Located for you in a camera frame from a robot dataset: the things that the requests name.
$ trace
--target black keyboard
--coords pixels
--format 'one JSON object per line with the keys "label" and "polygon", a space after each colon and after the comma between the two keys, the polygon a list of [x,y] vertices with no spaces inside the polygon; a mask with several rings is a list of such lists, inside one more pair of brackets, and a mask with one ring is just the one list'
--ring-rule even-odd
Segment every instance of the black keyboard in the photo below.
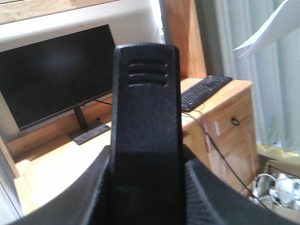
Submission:
{"label": "black keyboard", "polygon": [[213,96],[232,80],[228,76],[210,75],[181,94],[181,110],[189,112]]}

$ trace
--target wooden cabinet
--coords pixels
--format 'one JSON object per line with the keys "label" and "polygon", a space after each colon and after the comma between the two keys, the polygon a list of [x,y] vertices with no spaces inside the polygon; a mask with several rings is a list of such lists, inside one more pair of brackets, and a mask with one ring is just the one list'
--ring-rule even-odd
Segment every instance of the wooden cabinet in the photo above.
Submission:
{"label": "wooden cabinet", "polygon": [[[199,79],[181,82],[182,91]],[[229,165],[247,185],[251,186],[258,169],[250,81],[233,80],[190,114],[210,134]],[[244,187],[226,166],[199,125],[182,117],[183,142],[220,179],[238,192]]]}

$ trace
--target drawer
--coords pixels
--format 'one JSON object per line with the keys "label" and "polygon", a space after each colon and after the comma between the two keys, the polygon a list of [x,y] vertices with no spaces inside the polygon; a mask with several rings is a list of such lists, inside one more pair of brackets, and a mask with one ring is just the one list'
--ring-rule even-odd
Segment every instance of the drawer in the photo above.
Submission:
{"label": "drawer", "polygon": [[248,117],[253,117],[251,89],[224,101],[203,115],[201,121],[209,134],[216,138],[230,129],[238,129]]}
{"label": "drawer", "polygon": [[[251,183],[259,167],[253,117],[247,117],[243,124],[215,137],[214,141],[242,181],[246,185]],[[243,189],[242,184],[226,166],[219,153],[212,145],[209,148],[212,171],[232,188],[241,191]]]}

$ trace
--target paper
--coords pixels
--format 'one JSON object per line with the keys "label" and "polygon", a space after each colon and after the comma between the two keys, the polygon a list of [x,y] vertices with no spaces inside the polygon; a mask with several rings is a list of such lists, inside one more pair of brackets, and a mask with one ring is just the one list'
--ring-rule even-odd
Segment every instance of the paper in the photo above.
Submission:
{"label": "paper", "polygon": [[250,46],[240,56],[246,58],[299,27],[300,0],[285,0],[254,35],[234,50]]}

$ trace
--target cable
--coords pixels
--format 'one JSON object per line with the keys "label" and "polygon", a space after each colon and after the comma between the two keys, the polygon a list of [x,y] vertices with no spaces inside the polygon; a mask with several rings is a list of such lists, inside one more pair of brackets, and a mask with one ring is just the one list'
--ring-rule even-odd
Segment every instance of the cable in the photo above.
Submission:
{"label": "cable", "polygon": [[251,196],[253,198],[255,198],[264,208],[266,208],[267,210],[271,211],[265,204],[263,204],[263,202],[259,198],[257,198],[252,193],[252,191],[247,187],[247,185],[239,178],[239,176],[237,175],[237,173],[232,169],[232,167],[229,165],[228,161],[225,159],[224,155],[221,153],[221,150],[216,145],[215,141],[211,138],[210,134],[205,130],[205,128],[202,125],[202,123],[197,118],[195,118],[194,116],[192,116],[191,114],[189,114],[187,112],[181,112],[181,113],[186,114],[186,115],[188,115],[188,117],[190,117],[193,120],[195,120],[195,122],[199,125],[199,127],[201,127],[201,129],[203,130],[203,132],[208,136],[210,142],[212,143],[212,145],[216,149],[217,153],[220,155],[221,159],[225,162],[225,164],[227,165],[227,167],[229,168],[229,170],[233,173],[233,175],[235,176],[235,178],[242,184],[242,186],[251,194]]}
{"label": "cable", "polygon": [[100,102],[100,103],[104,103],[104,104],[107,104],[107,105],[112,105],[112,103],[109,103],[109,102],[103,102],[103,101],[99,101],[99,100],[94,100],[94,101],[96,101],[96,102]]}

